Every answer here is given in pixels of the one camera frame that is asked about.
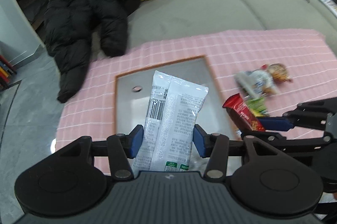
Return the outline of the green snack packet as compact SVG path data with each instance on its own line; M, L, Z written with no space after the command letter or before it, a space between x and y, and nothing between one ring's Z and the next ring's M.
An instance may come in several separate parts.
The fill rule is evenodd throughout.
M247 98L245 100L245 103L248 106L249 110L256 117L268 117L269 116L269 111L265 105L265 99L263 97L260 97L258 99Z

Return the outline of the red brown snack bar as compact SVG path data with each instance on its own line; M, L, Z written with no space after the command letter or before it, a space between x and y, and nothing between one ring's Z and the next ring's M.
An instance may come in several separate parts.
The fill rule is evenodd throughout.
M241 131L241 135L251 133L252 131L266 131L239 93L227 98L222 107Z

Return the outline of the white blue snack bag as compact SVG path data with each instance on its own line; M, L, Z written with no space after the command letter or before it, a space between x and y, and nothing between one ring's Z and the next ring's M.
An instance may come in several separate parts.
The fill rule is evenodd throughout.
M234 75L234 79L247 95L253 99L279 94L279 89L275 85L272 75L266 70L257 69L238 72Z

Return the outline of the orange noodle snack bag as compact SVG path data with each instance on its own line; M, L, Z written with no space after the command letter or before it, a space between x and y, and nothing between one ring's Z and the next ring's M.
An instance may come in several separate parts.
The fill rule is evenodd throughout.
M275 63L267 66L267 71L271 74L275 82L281 83L292 81L286 66L281 63Z

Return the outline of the white snack packet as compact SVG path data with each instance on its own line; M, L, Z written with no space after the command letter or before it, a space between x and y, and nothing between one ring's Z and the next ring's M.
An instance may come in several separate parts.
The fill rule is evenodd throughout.
M206 86L155 71L143 142L132 164L135 175L189 170L193 129L208 92Z

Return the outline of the pink checkered tablecloth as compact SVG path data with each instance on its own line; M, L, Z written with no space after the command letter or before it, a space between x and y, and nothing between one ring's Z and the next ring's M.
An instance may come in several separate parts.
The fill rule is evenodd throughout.
M126 55L92 62L80 92L64 108L56 132L56 148L89 135L102 141L116 131L116 80L163 64L201 58L206 61L223 99L237 93L234 74L264 64L284 64L292 82L269 97L273 116L298 103L336 96L336 56L315 30L229 30L209 35L147 42Z

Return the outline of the orange cardboard box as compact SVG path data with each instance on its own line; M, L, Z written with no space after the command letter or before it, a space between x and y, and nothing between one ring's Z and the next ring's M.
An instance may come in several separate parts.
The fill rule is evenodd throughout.
M116 133L142 125L144 135L131 159L140 171L204 172L193 141L194 125L208 134L237 140L234 125L220 97L210 66L199 57L120 76L116 82Z

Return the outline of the magazine on sofa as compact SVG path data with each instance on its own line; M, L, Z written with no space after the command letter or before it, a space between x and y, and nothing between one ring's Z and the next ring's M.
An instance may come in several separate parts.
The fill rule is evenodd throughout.
M337 4L334 3L333 0L320 0L320 2L324 4L324 6L328 8L328 10L332 12L334 16L337 17Z

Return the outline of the beige sofa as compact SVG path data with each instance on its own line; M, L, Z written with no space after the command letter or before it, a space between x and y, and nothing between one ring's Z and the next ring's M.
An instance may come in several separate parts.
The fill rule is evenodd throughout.
M129 48L226 30L312 29L336 50L336 16L320 0L149 0L128 25Z

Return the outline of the stacked coloured stools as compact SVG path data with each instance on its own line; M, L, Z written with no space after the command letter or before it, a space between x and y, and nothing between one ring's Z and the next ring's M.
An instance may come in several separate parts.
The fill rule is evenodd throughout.
M1 91L9 88L11 78L17 74L15 68L0 55L0 87Z

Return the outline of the black puffer jacket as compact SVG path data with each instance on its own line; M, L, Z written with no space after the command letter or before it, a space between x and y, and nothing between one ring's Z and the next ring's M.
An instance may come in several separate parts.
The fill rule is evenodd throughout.
M49 0L45 47L60 73L58 101L80 91L92 54L92 34L100 29L100 48L108 57L125 54L128 16L140 0Z

